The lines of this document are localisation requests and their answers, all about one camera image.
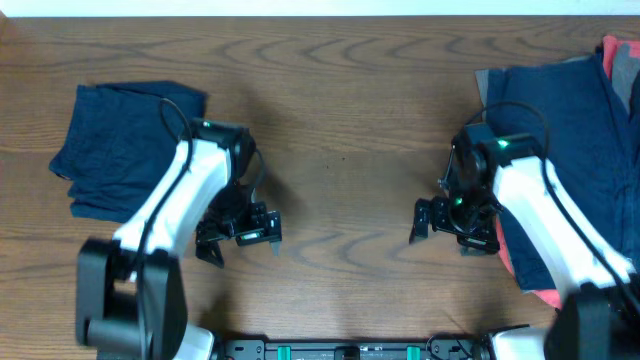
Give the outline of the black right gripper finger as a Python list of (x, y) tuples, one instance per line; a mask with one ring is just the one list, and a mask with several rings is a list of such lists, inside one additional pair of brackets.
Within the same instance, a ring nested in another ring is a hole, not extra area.
[(426, 240), (429, 237), (431, 223), (431, 201), (418, 199), (414, 206), (413, 225), (409, 236), (409, 243)]
[(497, 247), (471, 247), (466, 245), (460, 246), (461, 256), (489, 256), (499, 252), (500, 246)]

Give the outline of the navy blue trousers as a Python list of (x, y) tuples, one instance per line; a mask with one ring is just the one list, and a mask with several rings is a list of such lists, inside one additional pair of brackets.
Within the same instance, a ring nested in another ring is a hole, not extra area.
[(128, 221), (169, 168), (181, 118), (203, 117), (206, 101), (171, 81), (79, 85), (65, 142), (49, 164), (72, 182), (71, 214)]

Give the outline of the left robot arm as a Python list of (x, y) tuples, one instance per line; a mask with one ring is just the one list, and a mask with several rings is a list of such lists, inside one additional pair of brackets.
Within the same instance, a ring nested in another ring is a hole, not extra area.
[(109, 241), (88, 239), (77, 258), (76, 339), (100, 359), (222, 359), (223, 345), (188, 320), (181, 259), (222, 268), (223, 240), (278, 252), (281, 216), (241, 178), (260, 155), (245, 127), (195, 119), (141, 208)]

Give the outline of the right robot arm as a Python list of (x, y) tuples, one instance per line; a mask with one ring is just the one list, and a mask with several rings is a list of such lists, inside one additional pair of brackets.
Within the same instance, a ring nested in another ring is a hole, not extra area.
[(440, 181), (447, 194), (415, 203), (410, 242), (440, 231), (489, 254), (500, 249), (494, 220), (510, 213), (562, 303), (547, 329), (506, 328), (453, 349), (460, 359), (636, 359), (639, 273), (569, 196), (547, 150), (529, 134), (498, 137), (484, 123), (466, 125)]

